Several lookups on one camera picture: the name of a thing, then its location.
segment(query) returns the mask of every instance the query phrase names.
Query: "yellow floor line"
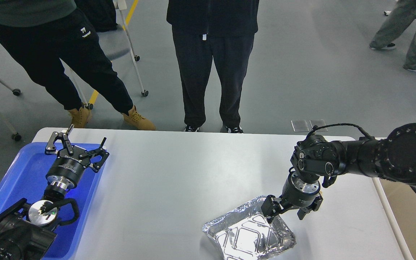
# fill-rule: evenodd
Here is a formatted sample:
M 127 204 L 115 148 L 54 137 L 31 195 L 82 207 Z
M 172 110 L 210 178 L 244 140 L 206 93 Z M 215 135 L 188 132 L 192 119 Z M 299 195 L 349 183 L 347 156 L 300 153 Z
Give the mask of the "yellow floor line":
M 127 17 L 126 17 L 126 21 L 125 21 L 126 25 L 129 24 L 129 21 L 131 20 L 131 17 L 133 16 L 134 10 L 136 9 L 138 2 L 139 0 L 134 0 L 133 5 L 131 6 L 131 9 L 129 10 L 129 13 L 127 14 Z M 94 104 L 98 96 L 99 96 L 99 93 L 96 90 L 94 90 L 92 92 L 91 98 L 89 99 L 89 104 Z
M 126 25 L 129 25 L 129 21 L 131 20 L 131 17 L 133 16 L 134 10 L 136 9 L 137 2 L 139 2 L 139 0 L 134 0 L 134 3 L 131 6 L 131 9 L 129 10 L 129 13 L 127 14 Z

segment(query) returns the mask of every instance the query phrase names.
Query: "black pants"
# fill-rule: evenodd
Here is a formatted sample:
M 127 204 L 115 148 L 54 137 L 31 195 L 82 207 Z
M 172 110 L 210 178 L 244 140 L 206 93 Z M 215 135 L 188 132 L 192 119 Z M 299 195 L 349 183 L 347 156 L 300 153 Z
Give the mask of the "black pants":
M 211 63 L 221 81 L 219 114 L 229 128 L 240 124 L 238 108 L 242 84 L 253 49 L 254 34 L 241 37 L 213 37 L 187 34 L 173 30 L 173 40 L 181 74 L 185 120 L 187 125 L 200 127 L 205 123 L 205 90 Z
M 43 25 L 0 25 L 0 43 L 66 110 L 80 108 L 82 102 L 60 59 L 118 112 L 127 114 L 133 107 L 125 85 L 99 46 L 96 31 L 79 9 Z

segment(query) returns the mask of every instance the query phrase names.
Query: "jeans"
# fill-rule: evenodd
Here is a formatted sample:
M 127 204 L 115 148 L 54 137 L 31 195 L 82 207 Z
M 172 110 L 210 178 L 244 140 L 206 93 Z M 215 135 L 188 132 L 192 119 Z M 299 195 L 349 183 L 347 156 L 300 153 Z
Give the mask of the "jeans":
M 397 39 L 416 18 L 416 0 L 399 0 L 373 37 L 370 47 L 383 48 Z M 416 33 L 406 55 L 404 69 L 416 70 Z

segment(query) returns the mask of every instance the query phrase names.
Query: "caster wheel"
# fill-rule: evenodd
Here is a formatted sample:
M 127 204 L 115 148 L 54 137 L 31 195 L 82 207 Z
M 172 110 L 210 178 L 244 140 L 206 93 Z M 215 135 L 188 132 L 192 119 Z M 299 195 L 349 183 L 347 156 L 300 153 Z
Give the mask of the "caster wheel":
M 20 96 L 21 93 L 22 92 L 18 88 L 16 88 L 15 90 L 12 91 L 12 94 L 14 94 L 14 96 Z
M 16 133 L 12 135 L 12 139 L 17 142 L 22 139 L 22 136 Z

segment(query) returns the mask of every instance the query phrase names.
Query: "tan boot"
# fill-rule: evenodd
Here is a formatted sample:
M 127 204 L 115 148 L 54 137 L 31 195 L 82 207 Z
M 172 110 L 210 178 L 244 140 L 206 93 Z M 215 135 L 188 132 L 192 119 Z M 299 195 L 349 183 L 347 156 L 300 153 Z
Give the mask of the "tan boot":
M 156 130 L 155 125 L 150 120 L 137 113 L 135 105 L 127 113 L 128 114 L 122 113 L 123 119 L 126 123 L 134 125 L 139 130 Z
M 71 123 L 75 125 L 75 128 L 84 128 L 92 117 L 91 110 L 84 107 L 80 107 L 79 110 L 68 110 L 68 112 L 71 115 Z

